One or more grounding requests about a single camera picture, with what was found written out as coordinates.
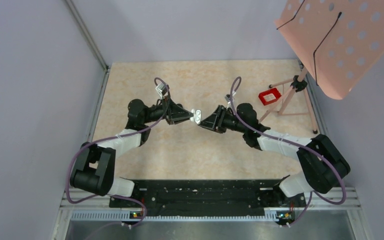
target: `gray wall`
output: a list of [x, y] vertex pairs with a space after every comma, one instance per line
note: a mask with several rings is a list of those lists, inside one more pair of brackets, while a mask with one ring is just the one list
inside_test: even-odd
[[102, 79], [62, 0], [0, 0], [0, 240], [51, 236]]
[[107, 63], [291, 59], [286, 0], [74, 0]]
[[351, 166], [346, 181], [357, 189], [375, 235], [384, 239], [384, 55], [343, 100], [316, 98], [332, 141]]

